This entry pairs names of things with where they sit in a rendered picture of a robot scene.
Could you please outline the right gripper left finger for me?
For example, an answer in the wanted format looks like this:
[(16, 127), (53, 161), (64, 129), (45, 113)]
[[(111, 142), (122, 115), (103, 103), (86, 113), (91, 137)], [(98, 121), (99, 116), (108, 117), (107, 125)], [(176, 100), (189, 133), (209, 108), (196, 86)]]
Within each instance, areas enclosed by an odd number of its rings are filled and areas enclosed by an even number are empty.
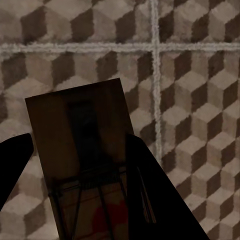
[(0, 211), (33, 152), (34, 146), (29, 133), (0, 143)]

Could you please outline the mousetrap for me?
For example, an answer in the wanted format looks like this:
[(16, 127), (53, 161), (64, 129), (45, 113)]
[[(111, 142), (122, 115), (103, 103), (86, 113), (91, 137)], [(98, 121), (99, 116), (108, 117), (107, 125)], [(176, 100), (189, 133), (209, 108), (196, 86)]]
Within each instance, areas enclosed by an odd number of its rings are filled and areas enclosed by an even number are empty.
[[(120, 78), (25, 98), (59, 240), (129, 240)], [(139, 170), (145, 221), (157, 223)]]

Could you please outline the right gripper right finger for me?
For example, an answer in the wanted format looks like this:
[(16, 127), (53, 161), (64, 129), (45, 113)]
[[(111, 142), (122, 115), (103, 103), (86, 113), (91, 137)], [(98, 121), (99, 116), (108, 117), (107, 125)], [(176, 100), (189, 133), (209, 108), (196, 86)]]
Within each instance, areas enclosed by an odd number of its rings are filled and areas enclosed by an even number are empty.
[[(145, 220), (137, 166), (157, 223)], [(210, 240), (145, 142), (126, 134), (129, 240)]]

